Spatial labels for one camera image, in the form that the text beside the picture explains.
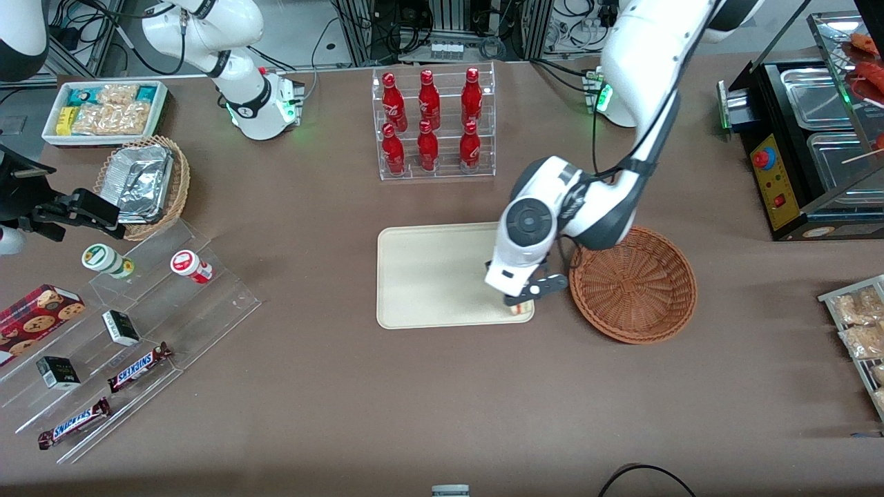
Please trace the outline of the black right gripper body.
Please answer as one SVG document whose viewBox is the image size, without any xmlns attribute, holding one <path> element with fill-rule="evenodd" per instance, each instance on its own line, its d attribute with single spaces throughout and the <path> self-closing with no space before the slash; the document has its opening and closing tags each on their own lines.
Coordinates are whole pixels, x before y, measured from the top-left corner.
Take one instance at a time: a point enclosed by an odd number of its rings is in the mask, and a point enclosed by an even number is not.
<svg viewBox="0 0 884 497">
<path fill-rule="evenodd" d="M 57 216 L 68 216 L 68 211 L 58 198 L 62 195 L 53 190 L 47 176 L 56 168 L 44 166 L 1 146 L 1 222 L 18 224 L 18 219 L 28 216 L 35 208 L 44 208 Z"/>
</svg>

